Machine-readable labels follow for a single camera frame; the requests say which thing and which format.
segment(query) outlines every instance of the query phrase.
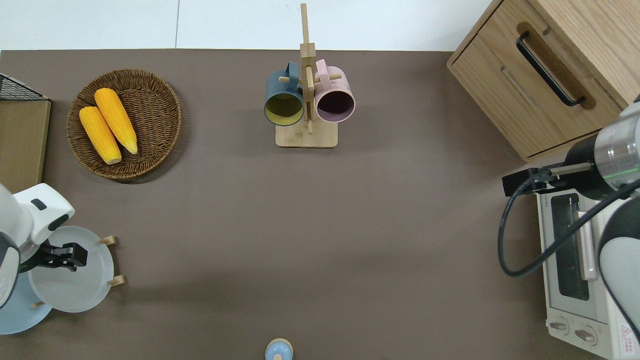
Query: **mug handle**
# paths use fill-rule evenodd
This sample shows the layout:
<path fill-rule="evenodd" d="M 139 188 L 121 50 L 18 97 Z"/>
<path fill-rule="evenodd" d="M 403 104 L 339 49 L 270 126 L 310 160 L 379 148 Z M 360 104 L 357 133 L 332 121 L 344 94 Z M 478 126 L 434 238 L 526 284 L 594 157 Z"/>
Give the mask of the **mug handle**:
<path fill-rule="evenodd" d="M 296 88 L 298 87 L 298 64 L 290 61 L 285 72 L 289 77 L 289 82 L 287 83 L 287 91 L 295 92 Z"/>
<path fill-rule="evenodd" d="M 329 70 L 326 67 L 324 59 L 316 61 L 316 67 L 318 69 L 318 77 L 320 78 L 320 84 L 322 88 L 327 91 L 331 88 L 331 79 L 329 79 Z"/>

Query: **light blue plate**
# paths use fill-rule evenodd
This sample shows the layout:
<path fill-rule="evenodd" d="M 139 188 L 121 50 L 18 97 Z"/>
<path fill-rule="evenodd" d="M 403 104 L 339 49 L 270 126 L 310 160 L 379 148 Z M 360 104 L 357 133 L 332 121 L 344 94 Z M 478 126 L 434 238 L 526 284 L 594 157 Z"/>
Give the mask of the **light blue plate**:
<path fill-rule="evenodd" d="M 25 331 L 41 322 L 51 311 L 51 306 L 44 304 L 31 307 L 39 301 L 40 298 L 31 288 L 27 273 L 18 275 L 13 294 L 0 309 L 0 335 Z"/>

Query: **oven window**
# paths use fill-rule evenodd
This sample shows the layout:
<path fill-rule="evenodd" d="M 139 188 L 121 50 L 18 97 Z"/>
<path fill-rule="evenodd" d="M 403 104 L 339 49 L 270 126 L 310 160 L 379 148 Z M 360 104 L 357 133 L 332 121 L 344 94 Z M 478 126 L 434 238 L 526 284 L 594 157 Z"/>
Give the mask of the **oven window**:
<path fill-rule="evenodd" d="M 573 223 L 578 212 L 578 195 L 567 194 L 551 198 L 554 238 Z M 589 284 L 580 276 L 578 236 L 573 234 L 556 252 L 560 294 L 578 300 L 589 300 Z"/>

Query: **black cable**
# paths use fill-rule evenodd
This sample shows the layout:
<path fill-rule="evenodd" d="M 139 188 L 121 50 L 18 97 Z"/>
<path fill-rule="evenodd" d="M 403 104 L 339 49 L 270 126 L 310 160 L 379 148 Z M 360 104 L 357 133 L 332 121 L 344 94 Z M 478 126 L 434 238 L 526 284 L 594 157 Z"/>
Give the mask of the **black cable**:
<path fill-rule="evenodd" d="M 626 199 L 633 193 L 636 189 L 640 188 L 640 179 L 634 181 L 633 183 L 626 184 L 620 187 L 619 190 L 616 190 L 611 195 L 607 196 L 604 200 L 600 201 L 598 204 L 593 206 L 589 211 L 587 211 L 582 217 L 578 219 L 578 221 L 574 222 L 570 227 L 567 228 L 560 236 L 556 238 L 556 240 L 549 246 L 545 251 L 542 252 L 537 258 L 535 258 L 531 263 L 527 266 L 523 267 L 520 270 L 511 270 L 507 266 L 504 261 L 504 228 L 507 222 L 507 217 L 509 216 L 509 212 L 511 211 L 511 207 L 515 199 L 524 192 L 524 190 L 532 185 L 536 180 L 541 177 L 549 176 L 550 171 L 542 171 L 537 174 L 534 174 L 527 180 L 525 180 L 513 195 L 507 201 L 507 205 L 502 212 L 502 217 L 500 218 L 500 227 L 498 228 L 498 260 L 500 261 L 500 267 L 502 267 L 502 271 L 505 274 L 512 277 L 524 277 L 529 275 L 531 272 L 535 271 L 545 262 L 553 253 L 555 253 L 558 248 L 566 242 L 571 235 L 573 235 L 578 229 L 580 229 L 584 224 L 586 224 L 589 220 L 591 220 L 597 213 L 601 212 L 604 208 L 611 205 L 612 202 L 618 199 Z"/>

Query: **toaster oven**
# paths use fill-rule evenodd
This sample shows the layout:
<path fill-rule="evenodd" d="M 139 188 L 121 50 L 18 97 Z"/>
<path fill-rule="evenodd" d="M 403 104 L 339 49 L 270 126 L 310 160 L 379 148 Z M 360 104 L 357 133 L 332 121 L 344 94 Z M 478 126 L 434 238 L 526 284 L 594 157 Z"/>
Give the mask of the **toaster oven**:
<path fill-rule="evenodd" d="M 575 190 L 536 196 L 543 250 L 596 204 Z M 606 359 L 640 359 L 636 337 L 607 292 L 595 257 L 604 225 L 622 203 L 605 208 L 546 260 L 547 327 L 552 336 Z"/>

